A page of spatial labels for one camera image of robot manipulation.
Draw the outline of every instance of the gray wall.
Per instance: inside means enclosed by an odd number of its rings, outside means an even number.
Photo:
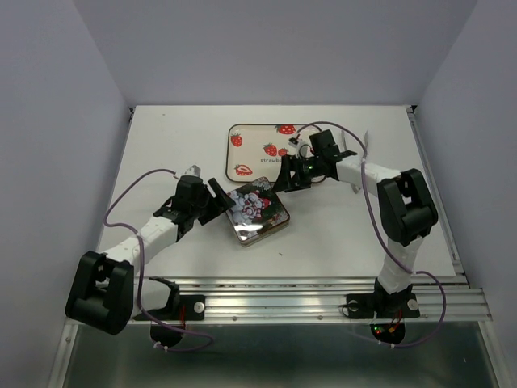
[[[128,109],[70,0],[0,11],[0,385],[46,386]]]
[[[480,0],[418,108],[469,279],[517,370],[517,2]]]
[[[416,103],[475,0],[74,0],[134,103]]]

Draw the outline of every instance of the strawberry print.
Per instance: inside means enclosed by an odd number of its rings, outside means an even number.
[[[292,135],[293,133],[296,133],[294,125],[276,125],[275,129],[276,132],[282,133],[283,135]]]
[[[237,175],[251,175],[253,171],[246,164],[237,164],[235,166]]]
[[[240,147],[242,146],[242,136],[239,135],[238,133],[234,133],[231,137],[230,137],[230,141],[232,142],[232,144],[236,147]]]
[[[268,143],[265,144],[263,148],[266,154],[268,154],[269,156],[276,156],[276,146],[272,145],[271,143]]]

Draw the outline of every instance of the robotic arm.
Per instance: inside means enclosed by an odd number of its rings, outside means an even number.
[[[348,295],[348,316],[372,318],[376,313],[380,318],[391,318],[402,310],[405,317],[417,318],[418,304],[411,293],[410,277],[423,238],[438,221],[422,173],[415,169],[401,172],[365,163],[363,177],[362,158],[349,150],[340,152],[330,130],[315,133],[309,139],[311,145],[291,139],[297,149],[296,156],[282,157],[273,190],[292,192],[310,188],[312,179],[322,175],[351,183],[377,196],[382,226],[388,235],[385,261],[374,292]],[[304,151],[308,149],[312,150],[312,157],[306,156]]]
[[[189,169],[178,181],[175,195],[138,231],[144,242],[145,264],[179,241],[193,227],[195,220],[204,225],[234,205],[215,179],[208,181],[215,193],[212,196],[199,175],[198,167]],[[138,238],[133,235],[103,253],[88,251],[79,260],[66,303],[66,315],[112,335],[122,331],[128,320],[140,313],[133,295],[134,276],[141,267],[140,249]],[[166,285],[170,289],[167,299],[161,298],[151,307],[177,313],[179,287],[161,278],[150,280],[155,281],[146,282],[146,293],[157,286]]]
[[[396,171],[373,163],[363,164],[363,159],[356,153],[339,150],[330,130],[315,133],[309,139],[310,145],[297,138],[291,139],[296,155],[282,157],[273,190],[292,192],[310,188],[312,179],[322,176],[351,183],[363,188],[365,196],[368,193],[377,196],[382,226],[388,235],[386,247],[376,230],[386,250],[383,268],[376,278],[373,293],[347,295],[347,316],[352,319],[392,318],[393,314],[402,312],[405,318],[419,317],[410,276],[423,238],[438,221],[422,173],[415,169]],[[200,178],[199,168],[191,168],[178,181],[174,196],[154,212],[139,231],[134,230],[143,242],[144,265],[179,241],[193,227],[195,220],[204,225],[234,206],[216,180],[210,179],[208,184],[215,196]],[[369,200],[367,204],[373,217]],[[139,315],[133,291],[134,276],[143,268],[141,253],[141,241],[136,236],[103,253],[88,251],[79,261],[66,303],[66,315],[112,335],[122,331],[129,319],[145,318]],[[150,304],[151,308],[157,309],[153,311],[154,317],[179,320],[179,307],[189,306],[188,320],[204,318],[204,309],[195,307],[204,302],[204,296],[182,296],[180,304],[179,287],[175,283],[162,278],[149,280],[153,281],[145,282],[146,294],[149,294],[149,288],[151,292],[157,287],[163,290],[164,285],[170,289],[168,295],[159,292],[160,300]]]

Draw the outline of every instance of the white tabletop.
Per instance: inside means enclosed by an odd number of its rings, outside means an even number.
[[[356,106],[139,106],[135,111],[113,193],[115,199],[135,178],[154,168],[181,172],[192,164],[201,177],[216,178],[224,189],[239,186],[225,177],[228,131],[240,123],[309,123],[328,120],[360,137],[369,129],[369,162],[423,171],[404,107]],[[334,132],[338,142],[339,133]],[[351,137],[348,148],[359,151]],[[140,228],[174,194],[176,180],[151,175],[119,204],[112,221]],[[374,277],[384,253],[372,230],[362,194],[328,179],[309,190],[280,193],[291,214],[284,229],[251,247],[241,247],[225,216],[194,228],[162,251],[146,276],[189,277]],[[128,236],[104,228],[99,249]],[[415,269],[454,276],[451,256],[439,223],[424,240]]]

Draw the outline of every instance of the glass panel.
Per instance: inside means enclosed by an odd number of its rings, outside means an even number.
[[[433,326],[406,325],[405,342]],[[369,335],[369,327],[352,325],[202,326],[197,330],[216,336],[212,347],[165,354],[153,348],[147,326],[126,327],[118,336],[80,326],[65,386],[497,386],[477,323],[446,323],[428,343],[400,350],[357,338],[352,329]]]

